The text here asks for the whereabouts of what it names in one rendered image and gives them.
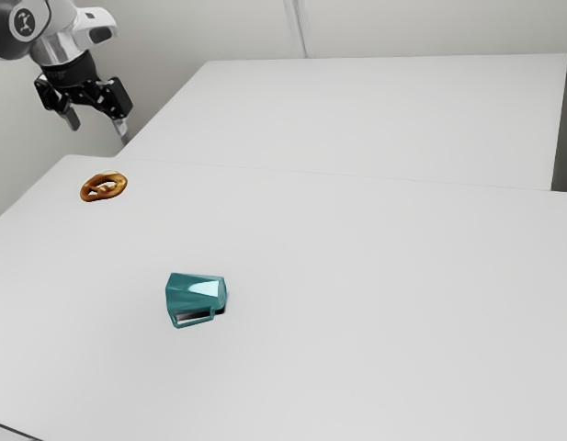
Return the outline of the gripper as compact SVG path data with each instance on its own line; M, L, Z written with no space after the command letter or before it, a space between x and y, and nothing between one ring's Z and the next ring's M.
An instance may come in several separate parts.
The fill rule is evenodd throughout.
M122 143L129 142L128 117L133 103L118 77L99 78L90 51L71 62L40 69L41 75L34 80L34 86L46 110L54 111L72 131L78 131L80 119L70 100L87 100L88 106L111 120Z

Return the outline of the teal faceted mug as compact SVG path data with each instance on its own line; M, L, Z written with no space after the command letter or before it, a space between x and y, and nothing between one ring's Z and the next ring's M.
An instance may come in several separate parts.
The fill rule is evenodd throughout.
M225 279L172 273L165 286L166 308L176 329L209 322L227 306Z

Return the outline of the brown pretzel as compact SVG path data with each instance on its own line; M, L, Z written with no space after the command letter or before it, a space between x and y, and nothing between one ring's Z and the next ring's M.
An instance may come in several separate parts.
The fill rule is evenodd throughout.
M115 170L109 170L89 178L82 185L79 196L84 202L115 198L127 187L128 179Z

